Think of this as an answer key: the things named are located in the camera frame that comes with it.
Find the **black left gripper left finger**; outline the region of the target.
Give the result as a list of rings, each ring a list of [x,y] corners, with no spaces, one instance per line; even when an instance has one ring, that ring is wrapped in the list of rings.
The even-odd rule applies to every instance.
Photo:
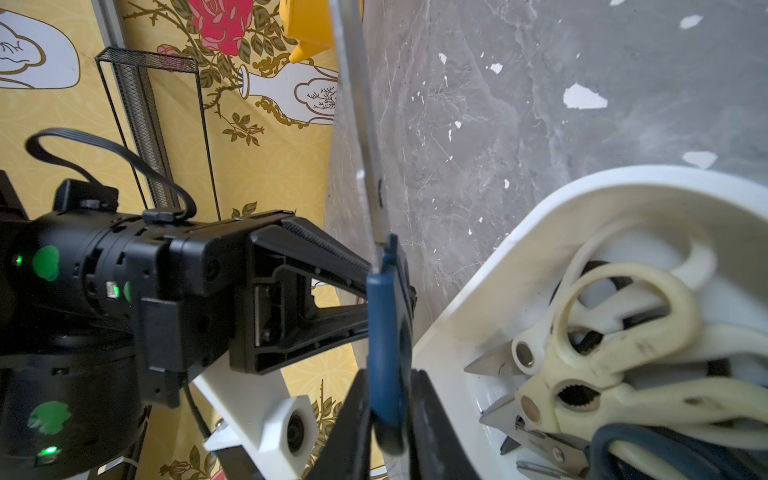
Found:
[[[358,371],[308,480],[370,478],[372,415],[366,369]]]

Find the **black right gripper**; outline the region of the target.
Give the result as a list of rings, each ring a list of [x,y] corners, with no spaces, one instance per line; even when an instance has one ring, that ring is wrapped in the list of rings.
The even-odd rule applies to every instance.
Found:
[[[248,260],[250,240],[265,251]],[[312,282],[364,298],[371,264],[289,211],[149,229],[124,253],[146,403],[177,407],[229,341],[233,370],[265,375],[368,332],[366,306],[320,307]]]

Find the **white plastic storage box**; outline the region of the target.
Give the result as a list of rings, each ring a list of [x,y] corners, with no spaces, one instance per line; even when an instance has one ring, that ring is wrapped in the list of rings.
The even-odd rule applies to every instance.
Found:
[[[767,336],[767,190],[714,171],[636,166],[574,181],[543,200],[509,234],[418,341],[426,371],[480,479],[524,479],[520,450],[500,453],[508,434],[480,422],[544,360],[558,304],[575,282],[608,264],[664,270],[694,293],[707,324]],[[604,338],[659,319],[668,305],[634,277],[583,290],[568,339],[582,355]],[[649,364],[625,374],[637,390],[723,376],[767,389],[767,354]]]

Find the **cream white kitchen scissors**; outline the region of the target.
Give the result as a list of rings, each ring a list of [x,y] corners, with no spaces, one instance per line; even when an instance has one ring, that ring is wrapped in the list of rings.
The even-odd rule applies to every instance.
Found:
[[[604,278],[634,277],[669,307],[667,315],[604,338],[587,354],[568,339],[569,315],[583,290]],[[681,364],[767,354],[767,336],[739,325],[707,324],[691,289],[649,265],[600,266],[579,278],[555,311],[538,372],[480,416],[512,433],[517,419],[536,431],[591,440],[608,424],[666,427],[726,447],[767,447],[767,389],[712,376],[637,390],[626,372],[649,364]]]

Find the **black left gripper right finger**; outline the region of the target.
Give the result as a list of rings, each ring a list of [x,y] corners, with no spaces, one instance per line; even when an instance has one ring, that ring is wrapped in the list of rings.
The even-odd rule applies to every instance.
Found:
[[[412,370],[410,379],[410,479],[479,479],[427,372]]]

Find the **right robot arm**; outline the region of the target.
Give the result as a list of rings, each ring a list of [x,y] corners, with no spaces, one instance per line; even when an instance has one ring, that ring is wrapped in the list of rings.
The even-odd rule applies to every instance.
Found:
[[[1,475],[64,479],[125,451],[222,357],[265,375],[365,337],[367,261],[290,211],[215,223],[118,212],[58,188],[30,219],[1,182]]]

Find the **dark teal scissors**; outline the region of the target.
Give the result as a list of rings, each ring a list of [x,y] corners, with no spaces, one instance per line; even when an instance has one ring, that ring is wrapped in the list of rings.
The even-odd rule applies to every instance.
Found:
[[[537,457],[516,460],[529,479],[765,479],[767,433],[721,426],[673,429],[612,424],[592,441],[512,426],[500,447]]]
[[[329,6],[343,98],[349,106],[355,153],[361,162],[357,171],[361,205],[375,254],[366,280],[370,408],[380,449],[398,456],[408,445],[414,300],[407,260],[392,232],[386,206],[360,6],[357,1],[331,1]]]

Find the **dark teal scissors back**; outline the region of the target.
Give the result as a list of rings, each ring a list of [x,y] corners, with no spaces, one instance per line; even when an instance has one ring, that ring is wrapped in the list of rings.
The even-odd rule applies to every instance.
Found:
[[[357,171],[361,205],[375,254],[366,280],[370,408],[380,449],[398,456],[408,445],[414,300],[407,260],[392,232],[386,206],[360,6],[357,1],[331,1],[329,6],[343,98],[349,106],[355,153],[361,162]]]

